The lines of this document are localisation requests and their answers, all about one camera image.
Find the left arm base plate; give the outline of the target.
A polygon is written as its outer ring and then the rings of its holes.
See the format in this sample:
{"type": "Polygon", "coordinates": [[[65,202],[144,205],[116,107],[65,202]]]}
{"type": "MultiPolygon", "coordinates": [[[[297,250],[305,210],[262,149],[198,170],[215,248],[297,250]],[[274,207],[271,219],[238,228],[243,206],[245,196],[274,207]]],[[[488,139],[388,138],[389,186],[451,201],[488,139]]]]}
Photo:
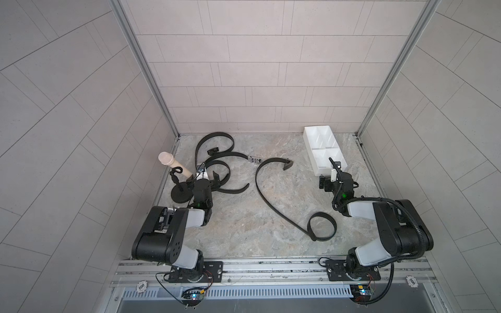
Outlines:
{"type": "Polygon", "coordinates": [[[221,282],[224,263],[221,261],[204,261],[194,269],[173,267],[166,281],[168,283],[204,284],[221,282]]]}

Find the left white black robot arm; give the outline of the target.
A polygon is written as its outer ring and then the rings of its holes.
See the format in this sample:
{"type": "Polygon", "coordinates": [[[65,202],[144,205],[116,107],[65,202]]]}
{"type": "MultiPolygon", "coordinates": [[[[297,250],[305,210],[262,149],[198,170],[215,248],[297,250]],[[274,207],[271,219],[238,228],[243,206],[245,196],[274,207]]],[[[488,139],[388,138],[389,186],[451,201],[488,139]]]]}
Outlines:
{"type": "Polygon", "coordinates": [[[180,166],[170,171],[175,184],[174,200],[193,203],[181,208],[152,207],[134,240],[131,254],[135,260],[170,265],[179,279],[196,282],[206,274],[203,252],[184,245],[185,230],[208,224],[213,207],[212,192],[224,185],[229,175],[221,179],[214,172],[210,180],[205,173],[198,172],[197,176],[180,182],[176,175],[187,172],[180,166]]]}

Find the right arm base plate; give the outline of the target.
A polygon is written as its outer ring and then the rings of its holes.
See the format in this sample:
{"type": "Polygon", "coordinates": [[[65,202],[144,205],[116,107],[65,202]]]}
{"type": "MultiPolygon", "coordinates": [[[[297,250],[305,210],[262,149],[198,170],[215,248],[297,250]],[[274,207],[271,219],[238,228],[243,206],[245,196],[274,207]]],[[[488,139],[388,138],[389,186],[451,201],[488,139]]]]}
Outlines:
{"type": "Polygon", "coordinates": [[[334,260],[326,258],[319,261],[327,271],[329,281],[369,281],[381,280],[377,266],[364,267],[353,260],[334,260]]]}

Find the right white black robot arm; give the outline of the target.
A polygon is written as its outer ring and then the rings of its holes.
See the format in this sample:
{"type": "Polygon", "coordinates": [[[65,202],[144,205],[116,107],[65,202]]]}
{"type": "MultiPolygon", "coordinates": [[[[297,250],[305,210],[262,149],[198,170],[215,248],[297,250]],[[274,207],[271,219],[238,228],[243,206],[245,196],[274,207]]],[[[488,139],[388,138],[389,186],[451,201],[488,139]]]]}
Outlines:
{"type": "Polygon", "coordinates": [[[381,197],[356,197],[358,183],[341,170],[341,163],[329,158],[331,178],[319,179],[319,187],[333,193],[332,206],[343,216],[374,221],[378,237],[349,250],[344,262],[348,278],[369,277],[377,267],[401,260],[420,258],[434,247],[433,237],[410,200],[381,197]]]}

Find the long black belt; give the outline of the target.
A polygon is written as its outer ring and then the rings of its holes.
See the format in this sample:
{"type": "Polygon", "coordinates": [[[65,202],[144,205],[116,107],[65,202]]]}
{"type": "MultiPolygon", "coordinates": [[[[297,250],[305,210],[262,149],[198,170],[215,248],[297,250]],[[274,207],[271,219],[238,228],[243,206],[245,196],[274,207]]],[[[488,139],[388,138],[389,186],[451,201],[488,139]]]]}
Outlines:
{"type": "Polygon", "coordinates": [[[255,185],[256,185],[256,188],[257,188],[257,192],[258,194],[260,195],[260,197],[263,199],[263,201],[265,202],[265,204],[275,213],[277,214],[278,216],[280,216],[280,218],[282,218],[283,220],[285,220],[288,224],[292,225],[294,228],[296,228],[297,230],[299,230],[301,233],[305,234],[307,237],[310,238],[311,241],[319,241],[319,242],[325,242],[325,241],[329,241],[331,240],[336,232],[337,232],[337,223],[335,221],[335,219],[328,213],[326,212],[323,212],[323,211],[317,211],[315,213],[313,213],[310,217],[309,217],[309,220],[307,222],[307,227],[306,228],[302,228],[301,225],[297,224],[295,220],[293,219],[290,219],[287,215],[285,215],[281,209],[286,209],[287,212],[289,212],[290,209],[292,209],[293,212],[298,212],[299,209],[299,205],[304,203],[303,200],[299,200],[298,196],[300,194],[300,191],[298,189],[298,187],[294,187],[291,189],[293,195],[292,196],[287,196],[286,194],[284,194],[283,192],[281,194],[279,194],[278,196],[274,195],[272,200],[270,200],[268,198],[268,196],[271,196],[271,191],[265,191],[263,192],[261,187],[260,187],[260,182],[259,182],[259,173],[261,170],[263,170],[266,166],[270,165],[270,164],[275,164],[275,163],[279,163],[279,164],[282,164],[282,170],[283,171],[286,171],[290,168],[293,167],[294,165],[294,162],[293,160],[290,160],[290,159],[285,159],[285,158],[279,158],[279,157],[274,157],[274,158],[270,158],[270,159],[266,159],[266,160],[263,160],[257,170],[256,170],[256,173],[255,173],[255,176],[254,176],[254,180],[255,180],[255,185]],[[314,233],[314,230],[311,226],[311,221],[314,220],[314,219],[323,219],[325,221],[327,221],[328,223],[331,224],[332,226],[332,230],[333,232],[328,235],[328,236],[318,236],[316,233],[314,233]]]}

